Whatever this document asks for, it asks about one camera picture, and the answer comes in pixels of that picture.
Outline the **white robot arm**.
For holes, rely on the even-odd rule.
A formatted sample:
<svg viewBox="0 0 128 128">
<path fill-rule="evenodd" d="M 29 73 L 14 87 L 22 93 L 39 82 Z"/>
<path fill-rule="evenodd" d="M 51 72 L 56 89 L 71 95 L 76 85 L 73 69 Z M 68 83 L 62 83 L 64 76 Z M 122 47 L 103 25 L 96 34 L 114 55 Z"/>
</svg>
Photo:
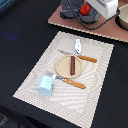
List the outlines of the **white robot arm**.
<svg viewBox="0 0 128 128">
<path fill-rule="evenodd" d="M 116 14 L 118 0 L 87 0 L 104 18 L 109 19 Z"/>
</svg>

